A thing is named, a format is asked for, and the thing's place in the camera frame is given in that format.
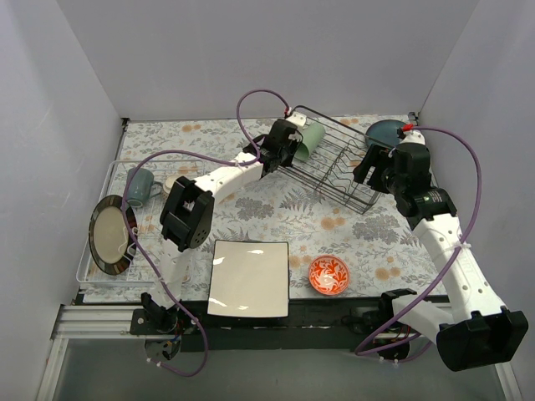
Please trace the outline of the green cup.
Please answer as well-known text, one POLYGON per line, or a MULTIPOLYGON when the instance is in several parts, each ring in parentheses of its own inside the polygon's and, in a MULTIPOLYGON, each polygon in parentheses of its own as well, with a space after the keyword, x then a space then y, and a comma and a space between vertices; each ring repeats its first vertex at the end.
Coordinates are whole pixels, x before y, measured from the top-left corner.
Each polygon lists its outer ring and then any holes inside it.
POLYGON ((302 140, 298 145, 294 158, 300 161, 306 161, 323 140, 325 128, 322 124, 313 122, 301 129, 300 134, 302 140))

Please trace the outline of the black wire dish rack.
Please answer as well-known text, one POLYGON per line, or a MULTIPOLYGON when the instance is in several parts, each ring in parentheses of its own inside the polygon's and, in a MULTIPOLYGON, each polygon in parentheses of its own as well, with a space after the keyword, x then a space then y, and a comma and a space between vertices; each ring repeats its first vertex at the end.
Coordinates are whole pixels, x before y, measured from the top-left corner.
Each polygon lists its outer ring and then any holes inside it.
POLYGON ((366 184, 354 182, 353 170, 364 158, 368 146, 365 132, 350 118, 329 117, 308 106, 298 105, 294 110, 305 114, 307 125, 322 124, 325 136, 306 161, 293 159, 289 167, 279 171, 301 186, 346 206, 360 214, 375 205, 380 193, 366 184))

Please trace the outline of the orange patterned bowl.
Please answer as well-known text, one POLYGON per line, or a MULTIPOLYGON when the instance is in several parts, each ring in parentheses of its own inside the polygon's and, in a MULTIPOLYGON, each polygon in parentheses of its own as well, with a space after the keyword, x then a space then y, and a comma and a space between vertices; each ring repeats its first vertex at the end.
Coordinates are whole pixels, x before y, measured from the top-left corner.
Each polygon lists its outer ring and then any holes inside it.
POLYGON ((350 271, 340 258, 322 255, 311 261, 308 267, 308 281, 320 294, 338 296, 349 287, 350 271))

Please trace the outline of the white square plate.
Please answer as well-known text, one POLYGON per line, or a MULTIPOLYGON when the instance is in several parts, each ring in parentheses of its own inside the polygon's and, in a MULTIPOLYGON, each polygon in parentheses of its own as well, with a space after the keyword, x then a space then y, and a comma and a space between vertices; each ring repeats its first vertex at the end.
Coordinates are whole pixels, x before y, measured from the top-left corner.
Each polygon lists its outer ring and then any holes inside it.
POLYGON ((287 317, 288 258, 287 242, 217 240, 207 313, 234 318, 287 317))

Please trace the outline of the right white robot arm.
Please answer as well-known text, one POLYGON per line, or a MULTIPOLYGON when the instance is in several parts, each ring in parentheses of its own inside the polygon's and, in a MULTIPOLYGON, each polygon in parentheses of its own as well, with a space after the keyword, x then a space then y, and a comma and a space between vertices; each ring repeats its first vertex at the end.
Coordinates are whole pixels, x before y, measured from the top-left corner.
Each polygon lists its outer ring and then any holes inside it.
POLYGON ((393 195, 398 212, 438 271, 430 287, 442 284, 451 305, 446 312, 427 302, 430 289, 383 293, 380 326, 357 346, 355 354, 372 353, 368 345, 378 334, 397 332, 407 325, 436 345, 451 371, 511 361, 527 333, 527 319, 521 311, 510 311, 484 277, 450 196, 431 183, 427 147, 410 142, 392 150, 371 145, 354 168, 354 181, 393 195))

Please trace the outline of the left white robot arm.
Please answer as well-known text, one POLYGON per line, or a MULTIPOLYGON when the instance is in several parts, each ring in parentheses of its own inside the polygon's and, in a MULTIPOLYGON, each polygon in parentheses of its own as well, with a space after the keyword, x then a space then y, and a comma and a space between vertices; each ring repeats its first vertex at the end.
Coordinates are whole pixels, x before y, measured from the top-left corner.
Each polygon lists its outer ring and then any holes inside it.
POLYGON ((288 117, 273 123, 231 161, 193 180, 177 178, 160 214, 162 254, 155 286, 141 296, 150 312, 149 324, 161 334, 172 332, 178 315, 172 307, 181 297, 191 254, 209 237, 215 205, 243 186, 292 164, 306 118, 288 117))

